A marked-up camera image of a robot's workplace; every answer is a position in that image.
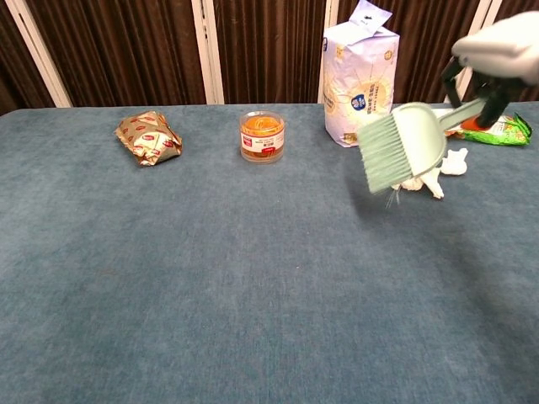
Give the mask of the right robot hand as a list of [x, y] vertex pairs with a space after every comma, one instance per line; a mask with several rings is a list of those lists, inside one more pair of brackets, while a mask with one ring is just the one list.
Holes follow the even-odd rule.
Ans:
[[462, 105], [456, 76], [468, 67], [478, 98], [485, 101], [473, 129], [488, 129], [511, 99], [538, 85], [538, 12], [518, 13], [460, 38], [451, 47], [451, 59], [441, 74], [452, 107]]

